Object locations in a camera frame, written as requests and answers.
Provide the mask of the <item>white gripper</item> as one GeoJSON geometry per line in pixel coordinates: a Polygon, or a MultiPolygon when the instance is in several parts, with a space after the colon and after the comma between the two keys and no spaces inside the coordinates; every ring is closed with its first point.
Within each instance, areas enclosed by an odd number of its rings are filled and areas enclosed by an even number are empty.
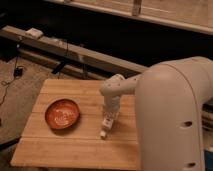
{"type": "Polygon", "coordinates": [[[111,119],[110,114],[113,115],[113,123],[118,120],[120,109],[120,97],[119,96],[105,96],[103,104],[103,118],[111,119]]]}

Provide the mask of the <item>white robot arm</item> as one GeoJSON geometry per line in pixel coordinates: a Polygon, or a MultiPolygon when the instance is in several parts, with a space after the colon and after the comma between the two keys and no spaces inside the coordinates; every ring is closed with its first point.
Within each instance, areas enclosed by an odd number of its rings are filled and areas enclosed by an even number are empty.
{"type": "Polygon", "coordinates": [[[114,120],[124,94],[135,96],[141,171],[205,171],[202,107],[213,98],[213,60],[191,57],[106,80],[103,113],[114,120]]]}

